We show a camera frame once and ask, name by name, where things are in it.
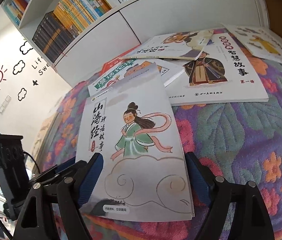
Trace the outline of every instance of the floral bedspread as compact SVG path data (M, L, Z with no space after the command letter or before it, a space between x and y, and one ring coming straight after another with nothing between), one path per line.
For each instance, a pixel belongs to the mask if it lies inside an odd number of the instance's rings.
M278 63L253 57L238 41L269 95L267 103L223 103L173 107L184 152L193 151L201 163L229 182L257 183L268 209L275 239L282 239L282 69ZM62 122L46 156L43 170L75 156L87 85L79 83L62 101ZM140 223L82 214L94 240L194 239L208 208L193 192L195 217L191 221ZM230 206L221 239L233 218ZM57 220L64 239L62 225Z

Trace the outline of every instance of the long black hair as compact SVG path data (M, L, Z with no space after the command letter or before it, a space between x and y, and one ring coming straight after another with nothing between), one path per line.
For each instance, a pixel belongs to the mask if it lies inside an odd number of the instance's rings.
M153 128L155 126L155 122L151 121L150 119L147 118L142 118L137 116L137 109L138 106L134 103L131 102L128 105L127 110L124 112L124 114L132 113L135 116L134 122L136 122L142 129L149 129Z

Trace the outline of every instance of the bookshelf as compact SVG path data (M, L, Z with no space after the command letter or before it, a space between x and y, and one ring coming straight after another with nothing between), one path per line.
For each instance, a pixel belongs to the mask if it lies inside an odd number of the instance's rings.
M178 31L234 25L268 27L264 0L106 0L112 9L89 25L63 51L54 65L71 86L89 78L111 60L148 38ZM46 12L59 0L30 0L17 26L50 64L32 37Z

